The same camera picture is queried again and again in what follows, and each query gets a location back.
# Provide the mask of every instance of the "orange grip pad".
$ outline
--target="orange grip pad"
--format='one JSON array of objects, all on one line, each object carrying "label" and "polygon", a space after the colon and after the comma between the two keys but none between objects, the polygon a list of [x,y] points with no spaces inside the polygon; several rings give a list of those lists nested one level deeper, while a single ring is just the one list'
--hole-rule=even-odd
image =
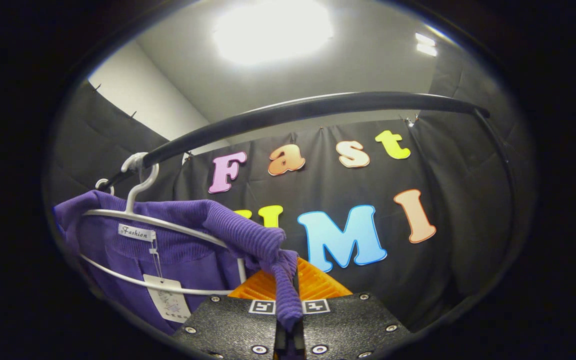
[{"label": "orange grip pad", "polygon": [[[299,298],[302,301],[352,295],[350,290],[334,280],[332,276],[301,257],[297,258],[297,271],[299,273]],[[276,288],[274,276],[260,270],[228,296],[249,300],[275,300]]]}]

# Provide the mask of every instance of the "ceiling light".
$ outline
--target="ceiling light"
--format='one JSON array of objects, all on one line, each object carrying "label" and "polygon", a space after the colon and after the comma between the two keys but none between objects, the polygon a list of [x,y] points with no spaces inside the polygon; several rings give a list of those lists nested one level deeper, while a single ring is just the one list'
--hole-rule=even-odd
[{"label": "ceiling light", "polygon": [[435,46],[434,39],[431,39],[427,36],[424,36],[424,35],[420,34],[419,32],[416,32],[416,34],[414,34],[414,37],[419,42],[419,44],[423,44],[423,45],[427,45],[427,46]]},{"label": "ceiling light", "polygon": [[303,55],[333,36],[327,10],[311,0],[270,0],[238,7],[217,24],[222,56],[243,64]]},{"label": "ceiling light", "polygon": [[416,44],[416,49],[424,54],[430,55],[431,57],[437,56],[437,49],[432,46],[424,45],[423,43],[418,43]]}]

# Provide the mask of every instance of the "plastic hanger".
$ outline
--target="plastic hanger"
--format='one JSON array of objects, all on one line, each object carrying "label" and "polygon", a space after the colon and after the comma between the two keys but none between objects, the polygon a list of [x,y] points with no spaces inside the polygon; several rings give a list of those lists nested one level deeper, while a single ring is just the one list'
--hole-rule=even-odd
[{"label": "plastic hanger", "polygon": [[[128,159],[126,159],[126,161],[121,166],[121,172],[125,173],[128,169],[133,169],[135,167],[137,167],[137,168],[139,168],[139,170],[141,170],[140,166],[142,164],[142,159],[143,159],[144,155],[146,155],[146,152],[138,152],[138,153],[135,153],[134,155],[131,155],[131,157],[128,157]],[[158,226],[160,228],[165,228],[168,230],[177,231],[179,233],[192,235],[195,238],[202,239],[202,240],[205,240],[207,242],[211,242],[211,243],[216,244],[218,246],[221,246],[223,248],[228,248],[228,246],[226,246],[225,242],[223,242],[220,239],[217,239],[217,237],[214,237],[212,235],[204,234],[203,232],[193,230],[192,228],[180,226],[180,225],[177,225],[176,223],[171,223],[168,221],[164,221],[162,219],[152,218],[150,216],[144,216],[144,215],[140,215],[140,214],[135,214],[134,207],[135,207],[135,198],[137,197],[137,194],[150,188],[153,185],[153,183],[155,182],[155,179],[157,179],[157,175],[159,175],[159,173],[160,173],[159,164],[154,164],[151,168],[152,168],[152,170],[150,171],[150,175],[148,176],[148,178],[146,178],[146,181],[144,181],[144,182],[138,184],[137,186],[133,187],[132,189],[130,189],[130,192],[128,193],[128,198],[126,200],[126,210],[118,211],[118,210],[107,210],[107,209],[94,209],[94,210],[88,210],[88,211],[84,212],[83,215],[84,216],[100,215],[100,216],[105,216],[105,217],[114,217],[114,218],[138,221],[140,223],[146,223],[146,224]],[[121,280],[128,281],[129,283],[142,285],[143,287],[147,287],[147,288],[151,288],[151,289],[164,290],[166,292],[170,292],[173,294],[192,294],[192,295],[206,295],[206,296],[209,296],[212,294],[228,295],[233,291],[233,290],[179,289],[179,288],[167,287],[167,286],[163,286],[163,285],[151,284],[151,283],[148,283],[146,281],[137,280],[136,278],[125,276],[125,275],[122,275],[122,274],[117,273],[115,271],[112,271],[109,268],[106,268],[100,264],[97,264],[96,262],[94,262],[93,260],[87,258],[86,256],[84,256],[82,254],[80,254],[80,256],[84,260],[86,260],[87,262],[92,264],[94,267],[98,268],[99,270],[101,270],[107,274],[115,276],[116,278],[119,278]],[[240,280],[240,282],[243,283],[244,281],[246,281],[246,268],[244,265],[244,259],[243,258],[237,258],[237,268],[238,268],[239,280]]]}]

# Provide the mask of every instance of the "purple sweatshirt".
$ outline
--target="purple sweatshirt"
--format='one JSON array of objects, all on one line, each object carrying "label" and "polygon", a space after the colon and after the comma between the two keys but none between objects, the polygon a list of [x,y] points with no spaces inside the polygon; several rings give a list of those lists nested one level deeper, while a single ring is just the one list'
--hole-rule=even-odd
[{"label": "purple sweatshirt", "polygon": [[[297,253],[282,250],[286,239],[281,228],[263,227],[213,200],[135,202],[134,213],[213,235],[217,244],[148,223],[110,216],[83,216],[87,210],[126,210],[126,200],[92,190],[54,207],[55,219],[67,247],[103,267],[136,280],[142,274],[157,276],[151,244],[119,235],[119,223],[157,234],[163,278],[176,280],[184,289],[233,290],[240,285],[236,258],[245,258],[247,273],[260,269],[276,280],[277,319],[292,330],[302,317],[302,306],[293,287]],[[155,328],[172,335],[181,324],[163,319],[146,287],[103,272],[88,262],[84,266],[111,300],[125,306]],[[205,295],[184,294],[190,312]]]}]

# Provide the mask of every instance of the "black metal plate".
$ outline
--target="black metal plate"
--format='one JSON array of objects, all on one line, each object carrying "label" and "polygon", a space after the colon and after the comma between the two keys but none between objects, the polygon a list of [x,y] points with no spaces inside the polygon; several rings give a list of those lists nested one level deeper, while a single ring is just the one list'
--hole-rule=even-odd
[{"label": "black metal plate", "polygon": [[[361,295],[368,296],[362,300]],[[410,335],[407,328],[370,292],[327,299],[330,312],[304,314],[303,337],[307,360],[352,360],[378,354]],[[386,331],[388,326],[397,326]],[[313,348],[325,346],[323,353]]]},{"label": "black metal plate", "polygon": [[[219,296],[206,301],[190,315],[172,336],[186,347],[227,360],[272,360],[275,351],[277,316],[249,313],[252,300]],[[196,332],[189,333],[186,328]],[[265,353],[254,353],[263,346]]]}]

